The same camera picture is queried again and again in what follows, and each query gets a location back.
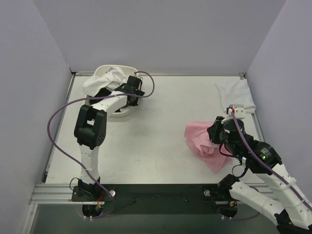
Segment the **pink t shirt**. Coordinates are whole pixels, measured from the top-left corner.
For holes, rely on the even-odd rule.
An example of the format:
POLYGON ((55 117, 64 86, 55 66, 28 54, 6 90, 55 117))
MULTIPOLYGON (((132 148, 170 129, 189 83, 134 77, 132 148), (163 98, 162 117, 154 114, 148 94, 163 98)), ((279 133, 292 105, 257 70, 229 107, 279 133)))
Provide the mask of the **pink t shirt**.
POLYGON ((219 152, 219 144, 210 141, 207 129, 212 127, 214 121, 193 121, 186 125, 184 137, 186 144, 193 154, 205 162, 206 166, 215 174, 228 163, 232 162, 231 157, 223 156, 219 152))

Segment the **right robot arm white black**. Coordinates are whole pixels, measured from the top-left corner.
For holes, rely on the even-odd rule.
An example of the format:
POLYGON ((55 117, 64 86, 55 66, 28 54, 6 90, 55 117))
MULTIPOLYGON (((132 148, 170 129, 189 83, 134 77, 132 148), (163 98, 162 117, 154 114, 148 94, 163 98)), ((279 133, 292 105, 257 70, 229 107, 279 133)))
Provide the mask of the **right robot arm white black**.
POLYGON ((212 143, 225 148, 273 192, 271 199, 243 183, 239 176, 226 175, 210 192, 214 198, 240 201, 269 219, 281 234, 312 232, 312 203, 296 185, 275 149, 245 132, 244 123, 231 117, 217 117, 207 129, 212 143))

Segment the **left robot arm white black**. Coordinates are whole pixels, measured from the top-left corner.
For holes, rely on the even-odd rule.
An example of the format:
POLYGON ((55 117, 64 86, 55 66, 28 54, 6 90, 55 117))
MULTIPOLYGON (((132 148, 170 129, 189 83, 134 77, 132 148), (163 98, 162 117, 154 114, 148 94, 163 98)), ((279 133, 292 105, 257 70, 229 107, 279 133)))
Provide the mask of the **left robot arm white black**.
POLYGON ((99 197, 98 152, 106 138, 107 118, 121 108, 137 106, 138 98, 145 94, 141 90, 142 84, 142 79, 129 76, 126 83, 111 93, 111 97, 94 104, 81 106, 74 129, 82 163, 78 180, 80 196, 84 195, 91 201, 99 197))

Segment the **white plastic basket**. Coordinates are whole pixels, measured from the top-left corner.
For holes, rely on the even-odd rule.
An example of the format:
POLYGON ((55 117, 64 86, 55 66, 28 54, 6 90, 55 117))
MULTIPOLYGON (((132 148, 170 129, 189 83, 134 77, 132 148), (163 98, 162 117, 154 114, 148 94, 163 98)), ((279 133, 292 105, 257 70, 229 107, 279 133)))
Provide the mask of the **white plastic basket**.
POLYGON ((104 117, 125 117, 131 107, 137 106, 142 92, 142 80, 135 76, 137 70, 127 66, 104 65, 83 84, 83 92, 88 98, 82 109, 90 119, 97 114, 104 117))

